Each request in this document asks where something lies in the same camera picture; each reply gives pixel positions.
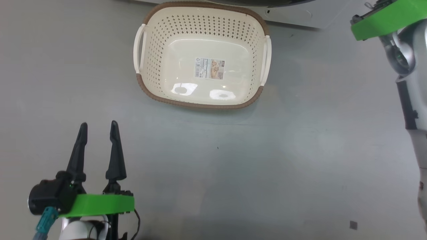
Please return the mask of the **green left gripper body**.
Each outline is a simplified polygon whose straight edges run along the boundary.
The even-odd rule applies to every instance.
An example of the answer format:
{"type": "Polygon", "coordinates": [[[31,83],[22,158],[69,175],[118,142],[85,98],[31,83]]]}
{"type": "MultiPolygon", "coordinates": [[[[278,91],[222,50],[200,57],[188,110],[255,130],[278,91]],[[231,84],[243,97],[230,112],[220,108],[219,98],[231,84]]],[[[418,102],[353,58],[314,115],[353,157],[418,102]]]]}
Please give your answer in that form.
{"type": "Polygon", "coordinates": [[[88,194],[82,185],[69,184],[59,190],[58,197],[61,203],[59,216],[66,218],[126,214],[135,209],[135,198],[129,191],[88,194]]]}

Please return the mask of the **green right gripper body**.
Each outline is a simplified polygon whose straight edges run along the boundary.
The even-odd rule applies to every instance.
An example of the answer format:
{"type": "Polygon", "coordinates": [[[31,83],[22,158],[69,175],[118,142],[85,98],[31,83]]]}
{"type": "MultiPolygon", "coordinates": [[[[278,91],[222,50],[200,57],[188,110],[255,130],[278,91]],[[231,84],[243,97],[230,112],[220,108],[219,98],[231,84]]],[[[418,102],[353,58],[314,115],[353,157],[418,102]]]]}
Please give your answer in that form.
{"type": "Polygon", "coordinates": [[[426,19],[425,0],[378,0],[371,11],[351,20],[357,41],[384,36],[426,19]]]}

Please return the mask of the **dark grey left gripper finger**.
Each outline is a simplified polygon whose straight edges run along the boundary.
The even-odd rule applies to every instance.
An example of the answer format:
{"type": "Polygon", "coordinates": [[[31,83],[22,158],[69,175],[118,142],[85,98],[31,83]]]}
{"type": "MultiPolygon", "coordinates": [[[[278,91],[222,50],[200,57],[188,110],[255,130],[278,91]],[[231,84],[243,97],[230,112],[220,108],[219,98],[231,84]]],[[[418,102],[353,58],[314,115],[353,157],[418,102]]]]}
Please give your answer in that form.
{"type": "Polygon", "coordinates": [[[122,142],[117,121],[111,122],[110,141],[112,143],[111,156],[105,177],[109,183],[113,183],[127,178],[122,142]]]}
{"type": "Polygon", "coordinates": [[[86,181],[84,173],[84,152],[87,144],[87,123],[80,125],[79,133],[75,141],[66,172],[72,176],[72,181],[82,183],[86,181]]]}

